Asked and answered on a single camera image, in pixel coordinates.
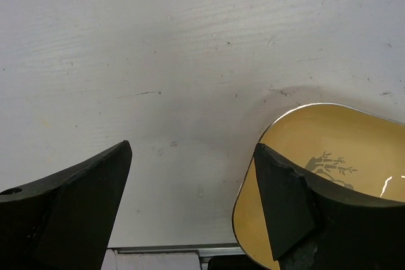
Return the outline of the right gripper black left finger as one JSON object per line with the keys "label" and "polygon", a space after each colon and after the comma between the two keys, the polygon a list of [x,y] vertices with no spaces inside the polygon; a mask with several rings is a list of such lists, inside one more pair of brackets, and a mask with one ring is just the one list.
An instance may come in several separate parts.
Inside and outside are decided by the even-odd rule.
{"label": "right gripper black left finger", "polygon": [[1,269],[100,269],[127,182],[124,140],[1,192]]}

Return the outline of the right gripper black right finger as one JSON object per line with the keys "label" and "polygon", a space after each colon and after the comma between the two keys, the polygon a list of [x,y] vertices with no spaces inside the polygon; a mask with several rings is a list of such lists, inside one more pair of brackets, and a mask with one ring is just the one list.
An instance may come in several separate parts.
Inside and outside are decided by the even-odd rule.
{"label": "right gripper black right finger", "polygon": [[404,204],[326,180],[265,144],[254,165],[281,269],[403,269]]}

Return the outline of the yellow panda square plate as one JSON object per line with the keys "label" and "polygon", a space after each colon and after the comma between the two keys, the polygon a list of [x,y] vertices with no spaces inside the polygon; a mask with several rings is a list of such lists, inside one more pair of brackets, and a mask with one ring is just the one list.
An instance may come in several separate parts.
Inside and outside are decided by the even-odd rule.
{"label": "yellow panda square plate", "polygon": [[[281,115],[254,150],[258,144],[337,185],[404,204],[402,123],[340,104],[314,103]],[[234,205],[232,228],[255,263],[281,269],[271,254],[253,154]]]}

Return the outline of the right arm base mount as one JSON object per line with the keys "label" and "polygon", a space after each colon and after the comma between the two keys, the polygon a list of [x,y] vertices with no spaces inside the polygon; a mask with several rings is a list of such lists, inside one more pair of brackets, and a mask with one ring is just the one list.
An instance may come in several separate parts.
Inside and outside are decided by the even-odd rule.
{"label": "right arm base mount", "polygon": [[107,249],[102,269],[207,269],[216,256],[243,255],[236,243]]}

